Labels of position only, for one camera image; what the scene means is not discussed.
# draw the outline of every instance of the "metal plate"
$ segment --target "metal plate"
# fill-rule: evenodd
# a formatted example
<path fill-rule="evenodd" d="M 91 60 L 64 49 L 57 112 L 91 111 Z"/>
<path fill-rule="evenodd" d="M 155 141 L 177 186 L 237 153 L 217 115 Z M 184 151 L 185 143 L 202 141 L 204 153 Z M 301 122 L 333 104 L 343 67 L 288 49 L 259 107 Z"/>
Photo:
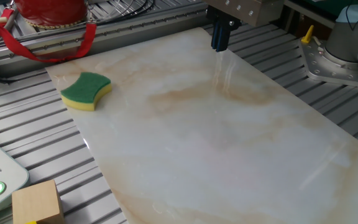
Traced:
<path fill-rule="evenodd" d="M 321 42 L 321 46 L 313 40 L 308 44 L 299 42 L 308 76 L 317 81 L 358 86 L 358 63 L 334 58 L 324 50 L 324 42 Z"/>

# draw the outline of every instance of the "kitchen sponge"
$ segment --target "kitchen sponge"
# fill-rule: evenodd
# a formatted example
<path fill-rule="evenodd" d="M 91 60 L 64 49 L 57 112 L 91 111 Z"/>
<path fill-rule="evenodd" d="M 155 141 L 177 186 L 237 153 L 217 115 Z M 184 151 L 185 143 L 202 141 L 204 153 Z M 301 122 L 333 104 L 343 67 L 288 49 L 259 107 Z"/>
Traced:
<path fill-rule="evenodd" d="M 62 90 L 62 100 L 69 107 L 94 111 L 96 104 L 112 89 L 110 79 L 91 72 L 82 72 L 74 84 Z"/>

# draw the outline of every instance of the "marble slab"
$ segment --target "marble slab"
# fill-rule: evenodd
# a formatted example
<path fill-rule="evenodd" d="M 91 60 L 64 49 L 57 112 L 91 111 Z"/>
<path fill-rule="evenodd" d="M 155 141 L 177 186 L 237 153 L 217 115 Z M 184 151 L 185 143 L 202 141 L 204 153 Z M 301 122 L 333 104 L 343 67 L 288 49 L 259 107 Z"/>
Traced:
<path fill-rule="evenodd" d="M 130 224 L 358 223 L 358 140 L 193 29 L 47 69 Z"/>

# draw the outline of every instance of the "wooden cube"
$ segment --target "wooden cube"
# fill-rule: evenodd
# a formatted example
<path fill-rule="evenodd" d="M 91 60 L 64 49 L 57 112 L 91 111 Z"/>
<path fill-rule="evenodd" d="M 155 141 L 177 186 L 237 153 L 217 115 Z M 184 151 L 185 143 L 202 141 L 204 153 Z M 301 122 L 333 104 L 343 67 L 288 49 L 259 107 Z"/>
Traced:
<path fill-rule="evenodd" d="M 12 194 L 13 224 L 64 224 L 62 202 L 54 180 Z"/>

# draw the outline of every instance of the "yellow sponge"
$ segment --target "yellow sponge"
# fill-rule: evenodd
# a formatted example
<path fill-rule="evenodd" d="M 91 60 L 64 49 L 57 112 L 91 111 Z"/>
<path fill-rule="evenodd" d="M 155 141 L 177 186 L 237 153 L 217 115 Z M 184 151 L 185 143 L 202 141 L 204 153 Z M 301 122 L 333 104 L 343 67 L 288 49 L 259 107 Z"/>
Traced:
<path fill-rule="evenodd" d="M 94 111 L 96 104 L 112 90 L 110 79 L 91 72 L 82 72 L 77 81 L 62 90 L 64 104 L 71 108 Z"/>

